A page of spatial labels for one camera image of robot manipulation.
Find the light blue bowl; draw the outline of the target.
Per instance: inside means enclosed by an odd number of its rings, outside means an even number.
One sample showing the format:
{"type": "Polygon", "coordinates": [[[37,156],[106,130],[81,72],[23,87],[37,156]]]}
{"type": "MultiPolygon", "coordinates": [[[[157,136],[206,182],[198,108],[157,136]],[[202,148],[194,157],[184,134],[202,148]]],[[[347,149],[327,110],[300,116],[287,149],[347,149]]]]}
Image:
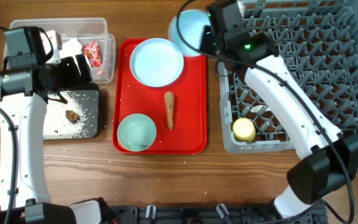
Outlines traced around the light blue bowl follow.
{"type": "MultiPolygon", "coordinates": [[[[210,26],[207,12],[190,9],[180,14],[179,30],[183,38],[194,48],[200,49],[205,26],[210,26]]],[[[186,57],[197,57],[200,54],[191,50],[180,38],[177,32],[177,17],[174,17],[168,27],[168,39],[179,47],[186,57]]]]}

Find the dark food scrap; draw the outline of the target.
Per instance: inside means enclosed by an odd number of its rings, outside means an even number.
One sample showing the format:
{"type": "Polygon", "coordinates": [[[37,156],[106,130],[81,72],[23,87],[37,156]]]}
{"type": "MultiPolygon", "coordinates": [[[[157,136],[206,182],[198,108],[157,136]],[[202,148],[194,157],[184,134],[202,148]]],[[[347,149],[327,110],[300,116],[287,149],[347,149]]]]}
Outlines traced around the dark food scrap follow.
{"type": "Polygon", "coordinates": [[[80,119],[80,116],[71,110],[65,111],[65,117],[71,123],[76,123],[80,119]]]}

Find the white rice pile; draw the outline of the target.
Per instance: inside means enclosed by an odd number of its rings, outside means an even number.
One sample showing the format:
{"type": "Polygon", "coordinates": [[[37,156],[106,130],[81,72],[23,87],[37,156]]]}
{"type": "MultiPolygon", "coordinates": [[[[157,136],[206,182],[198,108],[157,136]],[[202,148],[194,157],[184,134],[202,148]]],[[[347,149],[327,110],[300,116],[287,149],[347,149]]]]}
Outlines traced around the white rice pile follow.
{"type": "Polygon", "coordinates": [[[89,136],[86,130],[86,123],[88,122],[85,116],[85,108],[82,100],[85,99],[84,94],[80,91],[62,91],[60,93],[67,104],[57,102],[59,97],[56,94],[50,94],[47,104],[47,113],[44,122],[44,140],[51,139],[71,139],[71,138],[87,138],[89,136]],[[76,123],[71,123],[65,117],[65,111],[71,110],[80,116],[76,123]]]}

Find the mint green bowl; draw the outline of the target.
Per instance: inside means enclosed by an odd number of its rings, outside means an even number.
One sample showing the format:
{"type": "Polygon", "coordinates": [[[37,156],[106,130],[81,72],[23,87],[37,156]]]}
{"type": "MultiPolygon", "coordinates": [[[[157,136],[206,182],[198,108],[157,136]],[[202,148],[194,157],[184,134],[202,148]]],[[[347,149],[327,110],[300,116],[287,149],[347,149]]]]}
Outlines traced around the mint green bowl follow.
{"type": "Polygon", "coordinates": [[[153,120],[140,113],[126,116],[117,128],[120,145],[131,152],[148,149],[157,137],[157,128],[153,120]]]}

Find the white plastic spoon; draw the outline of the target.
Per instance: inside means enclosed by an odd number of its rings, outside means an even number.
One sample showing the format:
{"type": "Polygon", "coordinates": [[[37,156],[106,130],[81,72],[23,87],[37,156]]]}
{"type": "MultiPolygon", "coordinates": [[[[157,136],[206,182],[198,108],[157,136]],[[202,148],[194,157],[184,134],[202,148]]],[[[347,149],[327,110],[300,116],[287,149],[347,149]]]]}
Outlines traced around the white plastic spoon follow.
{"type": "Polygon", "coordinates": [[[264,113],[266,111],[270,111],[270,108],[265,105],[258,105],[250,110],[251,113],[264,113]]]}

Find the yellow plastic cup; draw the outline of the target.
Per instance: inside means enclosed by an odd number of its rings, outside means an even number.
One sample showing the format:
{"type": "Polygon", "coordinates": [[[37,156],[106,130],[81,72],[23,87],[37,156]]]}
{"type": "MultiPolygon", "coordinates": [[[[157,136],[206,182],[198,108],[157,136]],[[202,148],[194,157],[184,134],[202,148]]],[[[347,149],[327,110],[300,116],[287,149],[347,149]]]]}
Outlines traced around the yellow plastic cup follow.
{"type": "Polygon", "coordinates": [[[256,135],[253,122],[247,118],[239,118],[232,125],[232,131],[236,141],[252,142],[256,135]]]}

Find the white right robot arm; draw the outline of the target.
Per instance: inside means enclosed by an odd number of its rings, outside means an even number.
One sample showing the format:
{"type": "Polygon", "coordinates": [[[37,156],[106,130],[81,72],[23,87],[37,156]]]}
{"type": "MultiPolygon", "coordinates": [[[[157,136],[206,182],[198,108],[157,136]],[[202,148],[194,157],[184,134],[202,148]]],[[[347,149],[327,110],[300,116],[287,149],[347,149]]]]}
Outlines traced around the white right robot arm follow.
{"type": "Polygon", "coordinates": [[[212,58],[233,72],[264,100],[293,142],[299,163],[287,172],[288,187],[274,201],[282,219],[305,214],[316,202],[347,186],[355,212],[352,180],[358,170],[358,135],[342,131],[314,105],[296,83],[275,42],[263,32],[250,35],[236,1],[216,1],[206,8],[213,33],[212,58]]]}

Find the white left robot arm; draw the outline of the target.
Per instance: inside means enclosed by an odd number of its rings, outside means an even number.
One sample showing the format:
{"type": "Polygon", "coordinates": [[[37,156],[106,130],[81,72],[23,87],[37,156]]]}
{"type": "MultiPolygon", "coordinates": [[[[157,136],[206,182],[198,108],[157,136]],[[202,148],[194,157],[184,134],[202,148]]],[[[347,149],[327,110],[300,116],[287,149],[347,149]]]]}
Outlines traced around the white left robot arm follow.
{"type": "Polygon", "coordinates": [[[0,70],[0,223],[115,223],[103,198],[52,204],[44,169],[44,121],[49,93],[92,80],[83,54],[54,59],[40,27],[5,29],[9,54],[0,70]]]}

